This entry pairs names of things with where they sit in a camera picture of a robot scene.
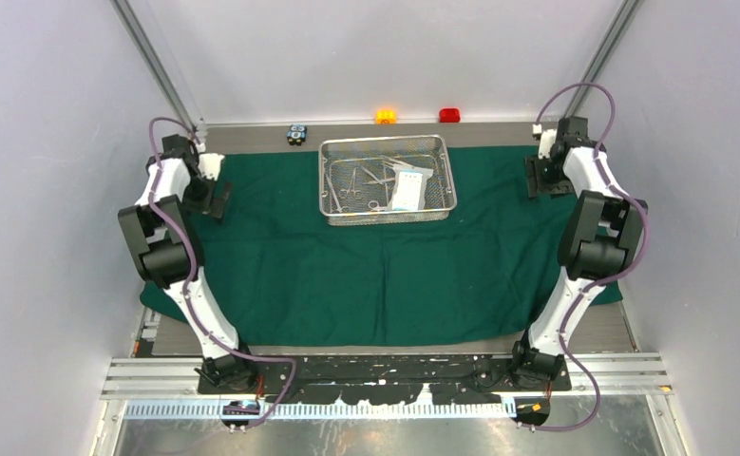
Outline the green surgical drape cloth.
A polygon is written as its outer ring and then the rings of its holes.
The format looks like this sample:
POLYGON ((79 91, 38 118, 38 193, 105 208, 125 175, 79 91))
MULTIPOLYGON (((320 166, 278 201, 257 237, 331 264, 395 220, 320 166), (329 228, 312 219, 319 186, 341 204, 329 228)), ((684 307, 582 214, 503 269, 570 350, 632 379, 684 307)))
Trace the green surgical drape cloth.
POLYGON ((193 216, 205 275, 248 344, 464 343, 522 331, 551 294, 576 201, 526 195, 528 146, 453 148, 456 208, 432 222, 335 227, 314 152, 235 155, 223 222, 193 216))

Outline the white sterile packet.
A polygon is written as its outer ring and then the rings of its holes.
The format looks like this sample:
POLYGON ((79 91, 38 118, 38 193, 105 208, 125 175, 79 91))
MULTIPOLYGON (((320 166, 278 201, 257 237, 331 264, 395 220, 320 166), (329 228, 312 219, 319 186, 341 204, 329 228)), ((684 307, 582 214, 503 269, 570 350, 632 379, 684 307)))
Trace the white sterile packet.
POLYGON ((396 174, 389 208, 393 211, 417 211, 425 208, 427 176, 417 171, 396 174))

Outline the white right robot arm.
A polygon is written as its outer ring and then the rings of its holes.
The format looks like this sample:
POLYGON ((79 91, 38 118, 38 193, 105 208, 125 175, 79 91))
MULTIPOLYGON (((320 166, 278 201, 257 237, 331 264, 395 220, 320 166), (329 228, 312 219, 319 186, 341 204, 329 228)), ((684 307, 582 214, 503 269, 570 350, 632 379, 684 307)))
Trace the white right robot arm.
POLYGON ((574 195, 576 205, 560 237, 560 273, 538 317, 513 347, 509 377, 522 390, 555 380, 569 356, 570 338, 605 288, 633 264, 647 205, 617 183, 605 149, 588 136, 588 122, 566 117, 554 128, 532 126, 539 143, 525 160, 527 194, 574 195))

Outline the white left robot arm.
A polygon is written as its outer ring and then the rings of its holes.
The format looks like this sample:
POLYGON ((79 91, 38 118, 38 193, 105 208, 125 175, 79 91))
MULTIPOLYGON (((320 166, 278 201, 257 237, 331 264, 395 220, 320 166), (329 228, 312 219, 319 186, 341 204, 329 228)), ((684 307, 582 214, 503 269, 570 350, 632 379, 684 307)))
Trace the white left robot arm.
POLYGON ((179 307, 197 337, 202 361, 196 369, 212 386, 250 391, 256 363, 227 320, 205 277, 205 256, 190 215, 224 218, 231 182, 219 183, 223 158, 200 151, 189 138, 162 138, 163 150, 150 158, 148 183, 137 201, 118 213, 118 222, 136 270, 179 307))

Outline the steel surgical forceps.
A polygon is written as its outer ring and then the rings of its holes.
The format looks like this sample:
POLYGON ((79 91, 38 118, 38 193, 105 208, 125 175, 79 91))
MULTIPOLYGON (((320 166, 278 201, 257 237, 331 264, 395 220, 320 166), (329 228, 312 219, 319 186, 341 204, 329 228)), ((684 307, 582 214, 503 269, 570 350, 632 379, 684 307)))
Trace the steel surgical forceps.
POLYGON ((349 203, 354 201, 358 194, 355 168, 334 166, 330 170, 329 178, 336 212, 343 213, 349 210, 349 203))

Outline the blue owl toy block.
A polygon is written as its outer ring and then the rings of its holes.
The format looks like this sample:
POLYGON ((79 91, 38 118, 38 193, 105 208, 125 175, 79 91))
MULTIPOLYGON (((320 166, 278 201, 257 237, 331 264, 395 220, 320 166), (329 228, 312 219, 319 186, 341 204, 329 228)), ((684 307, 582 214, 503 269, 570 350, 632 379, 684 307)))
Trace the blue owl toy block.
POLYGON ((308 128, 304 124, 292 124, 287 133, 287 142, 290 145, 301 145, 307 139, 308 128))

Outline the red toy block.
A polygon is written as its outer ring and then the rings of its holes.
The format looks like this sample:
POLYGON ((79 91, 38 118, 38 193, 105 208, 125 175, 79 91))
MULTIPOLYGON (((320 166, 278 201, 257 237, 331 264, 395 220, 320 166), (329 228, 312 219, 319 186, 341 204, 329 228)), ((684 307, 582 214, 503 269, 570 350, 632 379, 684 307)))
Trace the red toy block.
POLYGON ((461 111, 457 107, 443 107, 438 112, 438 122, 441 124, 456 124, 461 119, 461 111))

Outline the metal mesh instrument tray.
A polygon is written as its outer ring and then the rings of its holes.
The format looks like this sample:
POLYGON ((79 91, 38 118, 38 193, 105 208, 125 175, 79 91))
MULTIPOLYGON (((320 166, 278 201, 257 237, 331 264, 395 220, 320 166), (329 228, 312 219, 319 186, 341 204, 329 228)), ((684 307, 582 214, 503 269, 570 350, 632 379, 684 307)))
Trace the metal mesh instrument tray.
POLYGON ((437 221, 458 203, 439 135, 328 140, 318 165, 319 209, 330 226, 437 221))

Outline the yellow toy block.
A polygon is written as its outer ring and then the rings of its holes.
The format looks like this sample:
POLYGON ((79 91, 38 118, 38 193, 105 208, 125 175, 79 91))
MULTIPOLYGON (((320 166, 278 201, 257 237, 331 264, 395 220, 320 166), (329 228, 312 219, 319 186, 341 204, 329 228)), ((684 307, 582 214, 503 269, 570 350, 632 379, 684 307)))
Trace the yellow toy block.
POLYGON ((396 124, 397 113, 393 109, 379 109, 374 113, 376 124, 396 124))

